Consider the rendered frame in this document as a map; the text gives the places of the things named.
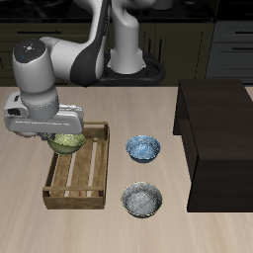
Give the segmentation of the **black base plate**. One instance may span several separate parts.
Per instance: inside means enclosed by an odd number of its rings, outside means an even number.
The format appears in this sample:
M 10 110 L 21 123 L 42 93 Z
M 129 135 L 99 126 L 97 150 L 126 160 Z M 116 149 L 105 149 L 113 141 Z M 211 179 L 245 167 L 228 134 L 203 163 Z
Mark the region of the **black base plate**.
M 105 67 L 97 87 L 157 87 L 165 77 L 165 68 L 154 55 L 146 53 L 143 60 L 144 68 L 134 74 L 120 74 L 108 67 L 111 56 L 105 54 Z

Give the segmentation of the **green bowl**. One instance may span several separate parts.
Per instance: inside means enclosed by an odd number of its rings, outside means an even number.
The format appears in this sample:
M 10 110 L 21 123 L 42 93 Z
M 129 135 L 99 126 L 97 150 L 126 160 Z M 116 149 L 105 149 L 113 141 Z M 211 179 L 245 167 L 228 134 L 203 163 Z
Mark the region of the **green bowl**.
M 47 133 L 45 136 L 49 147 L 59 155 L 69 155 L 76 152 L 86 141 L 82 133 Z

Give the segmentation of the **blue bowl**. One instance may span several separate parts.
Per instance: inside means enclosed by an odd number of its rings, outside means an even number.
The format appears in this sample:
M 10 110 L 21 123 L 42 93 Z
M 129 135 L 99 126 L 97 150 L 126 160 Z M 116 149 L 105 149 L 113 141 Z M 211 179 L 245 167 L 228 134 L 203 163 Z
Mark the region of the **blue bowl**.
M 148 163 L 154 160 L 161 151 L 160 142 L 149 135 L 137 135 L 126 143 L 126 152 L 136 162 Z

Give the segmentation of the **dark wooden cabinet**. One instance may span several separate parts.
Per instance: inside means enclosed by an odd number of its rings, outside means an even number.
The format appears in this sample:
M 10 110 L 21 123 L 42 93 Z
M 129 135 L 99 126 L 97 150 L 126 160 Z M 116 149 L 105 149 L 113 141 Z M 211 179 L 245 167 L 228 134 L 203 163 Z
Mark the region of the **dark wooden cabinet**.
M 253 212 L 253 101 L 239 80 L 181 80 L 173 133 L 191 179 L 188 212 Z

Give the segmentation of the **grey bowl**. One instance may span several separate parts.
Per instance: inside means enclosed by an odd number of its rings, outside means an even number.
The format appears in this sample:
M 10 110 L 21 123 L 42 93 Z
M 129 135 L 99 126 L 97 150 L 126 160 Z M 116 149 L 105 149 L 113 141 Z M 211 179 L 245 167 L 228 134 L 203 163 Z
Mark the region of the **grey bowl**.
M 136 218 L 155 215 L 163 204 L 161 192 L 148 182 L 135 182 L 127 186 L 121 196 L 125 210 Z

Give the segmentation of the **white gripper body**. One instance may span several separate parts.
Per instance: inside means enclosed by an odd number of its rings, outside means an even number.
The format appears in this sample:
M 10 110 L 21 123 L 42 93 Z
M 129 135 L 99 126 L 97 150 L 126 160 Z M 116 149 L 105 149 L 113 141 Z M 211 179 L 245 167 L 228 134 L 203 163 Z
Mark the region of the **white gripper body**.
M 14 132 L 33 133 L 67 133 L 82 132 L 83 110 L 74 105 L 59 105 L 59 111 L 49 120 L 32 120 L 28 110 L 21 108 L 5 109 L 4 121 L 6 129 Z

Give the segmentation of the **wooden slat tray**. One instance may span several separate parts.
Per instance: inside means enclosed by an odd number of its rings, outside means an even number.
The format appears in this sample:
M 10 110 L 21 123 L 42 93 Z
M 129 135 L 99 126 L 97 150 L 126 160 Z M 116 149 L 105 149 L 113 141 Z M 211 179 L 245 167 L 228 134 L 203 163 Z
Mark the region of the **wooden slat tray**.
M 110 128 L 107 122 L 86 122 L 86 142 L 72 154 L 53 153 L 43 202 L 48 210 L 102 210 L 106 203 Z

